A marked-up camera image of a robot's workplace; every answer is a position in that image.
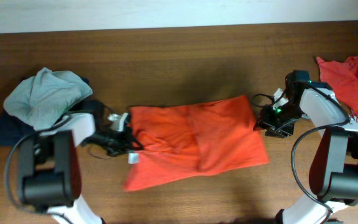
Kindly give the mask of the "orange soccer t-shirt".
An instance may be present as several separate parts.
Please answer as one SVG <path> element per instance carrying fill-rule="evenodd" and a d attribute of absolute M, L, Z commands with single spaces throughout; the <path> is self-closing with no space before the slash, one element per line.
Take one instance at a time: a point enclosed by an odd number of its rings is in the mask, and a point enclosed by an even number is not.
<path fill-rule="evenodd" d="M 143 148 L 124 184 L 128 192 L 269 162 L 244 95 L 164 108 L 133 106 L 129 111 L 132 133 Z"/>

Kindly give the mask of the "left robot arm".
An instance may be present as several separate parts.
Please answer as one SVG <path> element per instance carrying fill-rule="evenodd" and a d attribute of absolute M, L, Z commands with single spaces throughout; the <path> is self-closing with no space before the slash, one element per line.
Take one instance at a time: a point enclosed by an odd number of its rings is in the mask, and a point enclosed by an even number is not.
<path fill-rule="evenodd" d="M 109 157 L 143 148 L 133 136 L 128 112 L 114 113 L 98 100 L 67 111 L 56 124 L 20 140 L 17 152 L 18 207 L 58 223 L 104 223 L 82 196 L 76 148 L 94 144 Z"/>

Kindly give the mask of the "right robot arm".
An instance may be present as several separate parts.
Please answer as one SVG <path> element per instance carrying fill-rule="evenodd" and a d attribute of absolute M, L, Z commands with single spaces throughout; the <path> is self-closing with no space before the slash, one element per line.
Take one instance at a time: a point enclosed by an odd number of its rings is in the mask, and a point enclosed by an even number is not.
<path fill-rule="evenodd" d="M 333 223 L 331 215 L 358 204 L 358 122 L 339 104 L 328 83 L 311 81 L 304 70 L 289 73 L 285 89 L 268 98 L 271 102 L 259 107 L 255 130 L 286 138 L 293 135 L 299 119 L 314 124 L 298 137 L 290 154 L 291 171 L 303 195 L 291 207 L 281 209 L 275 223 Z M 306 189 L 296 172 L 295 153 L 301 140 L 312 133 L 319 133 L 321 141 Z"/>

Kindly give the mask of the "red shirt at right edge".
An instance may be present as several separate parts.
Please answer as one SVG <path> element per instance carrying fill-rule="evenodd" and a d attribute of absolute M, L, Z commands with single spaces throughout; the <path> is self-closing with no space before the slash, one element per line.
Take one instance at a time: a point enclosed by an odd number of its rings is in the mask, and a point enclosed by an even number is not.
<path fill-rule="evenodd" d="M 358 57 L 348 57 L 344 62 L 325 61 L 316 57 L 320 80 L 328 83 L 336 98 L 345 103 L 358 117 Z"/>

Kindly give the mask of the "light grey folded shirt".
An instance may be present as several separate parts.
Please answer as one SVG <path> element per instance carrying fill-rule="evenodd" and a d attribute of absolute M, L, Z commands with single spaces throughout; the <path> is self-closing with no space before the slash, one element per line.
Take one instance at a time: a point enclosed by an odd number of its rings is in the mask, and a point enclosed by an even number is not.
<path fill-rule="evenodd" d="M 93 94 L 90 86 L 71 71 L 43 68 L 18 84 L 4 100 L 6 112 L 35 130 L 51 128 L 72 106 Z"/>

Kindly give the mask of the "dark navy folded garment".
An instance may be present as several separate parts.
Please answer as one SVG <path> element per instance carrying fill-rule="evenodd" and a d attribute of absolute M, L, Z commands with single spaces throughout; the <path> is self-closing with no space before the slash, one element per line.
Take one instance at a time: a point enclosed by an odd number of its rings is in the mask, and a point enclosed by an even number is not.
<path fill-rule="evenodd" d="M 88 79 L 81 79 L 90 85 Z M 38 130 L 25 124 L 19 118 L 9 115 L 6 110 L 3 109 L 0 115 L 0 146 L 13 146 L 21 138 L 35 131 Z"/>

